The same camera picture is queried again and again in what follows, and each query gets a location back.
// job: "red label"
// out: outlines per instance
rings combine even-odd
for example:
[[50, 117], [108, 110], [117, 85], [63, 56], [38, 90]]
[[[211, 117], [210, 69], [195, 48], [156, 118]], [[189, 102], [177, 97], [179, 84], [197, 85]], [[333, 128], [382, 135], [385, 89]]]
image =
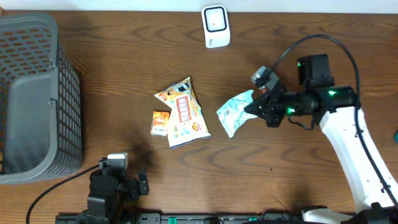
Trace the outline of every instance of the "red label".
[[164, 101], [167, 100], [167, 97], [163, 93], [159, 94], [159, 97], [160, 97], [160, 99], [162, 99]]
[[191, 110], [189, 108], [188, 97], [184, 96], [177, 99], [177, 109], [180, 114], [180, 123], [191, 120]]

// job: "snack package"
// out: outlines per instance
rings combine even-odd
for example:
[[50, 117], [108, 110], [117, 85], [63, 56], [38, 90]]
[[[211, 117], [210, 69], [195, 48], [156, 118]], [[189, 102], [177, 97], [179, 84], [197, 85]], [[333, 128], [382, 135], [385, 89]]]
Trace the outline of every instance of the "snack package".
[[152, 127], [150, 129], [151, 135], [167, 135], [167, 126], [169, 124], [169, 112], [157, 112], [154, 111], [154, 117], [152, 118]]
[[173, 84], [155, 97], [172, 109], [167, 127], [170, 148], [211, 136], [192, 90], [190, 77]]
[[244, 112], [244, 107], [253, 102], [252, 93], [253, 90], [248, 90], [231, 98], [217, 111], [218, 119], [230, 138], [248, 119], [257, 118], [256, 115]]

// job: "cable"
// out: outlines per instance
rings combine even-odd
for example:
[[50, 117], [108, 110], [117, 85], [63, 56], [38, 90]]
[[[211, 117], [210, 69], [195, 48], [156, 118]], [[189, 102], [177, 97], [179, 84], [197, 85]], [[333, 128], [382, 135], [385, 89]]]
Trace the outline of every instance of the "cable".
[[90, 168], [88, 168], [87, 170], [84, 170], [83, 172], [80, 172], [80, 173], [74, 175], [73, 177], [69, 177], [68, 179], [63, 180], [63, 181], [61, 181], [61, 182], [55, 184], [54, 186], [50, 187], [50, 188], [47, 189], [45, 192], [43, 192], [40, 196], [37, 197], [37, 199], [32, 203], [32, 205], [30, 205], [29, 210], [27, 211], [27, 214], [26, 214], [26, 224], [29, 224], [29, 223], [30, 223], [30, 214], [32, 213], [33, 208], [35, 207], [35, 205], [37, 204], [37, 202], [39, 202], [39, 200], [42, 199], [46, 194], [48, 194], [50, 191], [54, 190], [55, 188], [59, 187], [60, 185], [66, 183], [66, 182], [68, 182], [68, 181], [70, 181], [70, 180], [73, 180], [73, 179], [75, 179], [75, 178], [77, 178], [77, 177], [79, 177], [79, 176], [81, 176], [81, 175], [83, 175], [83, 174], [85, 174], [85, 173], [87, 173], [87, 172], [89, 172], [89, 171], [92, 171], [93, 169], [96, 169], [96, 168], [98, 168], [99, 166], [100, 166], [100, 165], [97, 164], [97, 165], [95, 165], [95, 166], [93, 166], [93, 167], [90, 167]]
[[278, 67], [279, 63], [282, 61], [282, 59], [287, 55], [287, 53], [289, 53], [293, 48], [295, 48], [296, 46], [298, 46], [299, 44], [301, 44], [302, 42], [312, 39], [312, 38], [323, 38], [323, 39], [328, 39], [332, 42], [334, 42], [335, 44], [337, 44], [341, 49], [343, 49], [343, 51], [346, 53], [346, 55], [348, 56], [349, 60], [351, 61], [353, 68], [354, 68], [354, 72], [355, 72], [355, 80], [356, 80], [356, 96], [357, 96], [357, 100], [356, 100], [356, 104], [355, 104], [355, 110], [354, 110], [354, 121], [355, 121], [355, 128], [356, 128], [356, 134], [359, 137], [359, 141], [361, 142], [361, 145], [363, 147], [363, 150], [365, 151], [366, 156], [369, 159], [369, 162], [371, 163], [375, 173], [377, 174], [377, 176], [380, 179], [380, 182], [384, 188], [384, 190], [387, 192], [389, 198], [391, 199], [392, 203], [394, 204], [395, 208], [398, 208], [398, 202], [395, 199], [395, 197], [393, 196], [390, 188], [388, 187], [386, 181], [384, 180], [379, 168], [377, 168], [376, 163], [374, 162], [372, 155], [369, 152], [368, 147], [366, 146], [365, 140], [363, 139], [362, 133], [363, 131], [361, 130], [361, 128], [359, 127], [359, 121], [358, 121], [358, 111], [361, 108], [361, 102], [360, 102], [360, 96], [361, 96], [361, 83], [359, 80], [359, 70], [358, 67], [356, 66], [356, 62], [354, 57], [351, 55], [351, 53], [349, 52], [349, 50], [343, 45], [343, 43], [341, 43], [340, 41], [336, 40], [335, 38], [327, 35], [327, 34], [313, 34], [313, 35], [309, 35], [306, 36], [298, 41], [296, 41], [295, 43], [293, 43], [278, 59], [278, 61], [276, 61], [274, 67], [270, 70], [268, 70], [269, 73], [275, 71], [275, 69]]
[[300, 122], [292, 121], [292, 117], [291, 116], [287, 117], [287, 119], [289, 120], [290, 123], [299, 125], [303, 129], [306, 129], [306, 130], [309, 130], [309, 131], [311, 131], [311, 130], [313, 130], [315, 128], [315, 119], [311, 120], [311, 128], [306, 127], [306, 125], [304, 125], [304, 124], [302, 124]]

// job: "green connector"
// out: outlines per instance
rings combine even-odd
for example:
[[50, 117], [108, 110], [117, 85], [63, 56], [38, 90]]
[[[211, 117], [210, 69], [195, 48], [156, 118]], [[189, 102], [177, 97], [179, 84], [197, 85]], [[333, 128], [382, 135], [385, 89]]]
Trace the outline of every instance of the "green connector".
[[169, 224], [177, 224], [177, 218], [169, 218]]

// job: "basket bottom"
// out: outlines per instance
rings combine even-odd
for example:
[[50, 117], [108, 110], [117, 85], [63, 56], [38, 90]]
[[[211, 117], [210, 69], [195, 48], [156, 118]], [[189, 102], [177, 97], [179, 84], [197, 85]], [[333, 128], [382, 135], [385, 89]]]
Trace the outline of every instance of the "basket bottom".
[[33, 169], [50, 149], [50, 75], [24, 76], [11, 84], [3, 154], [5, 174]]

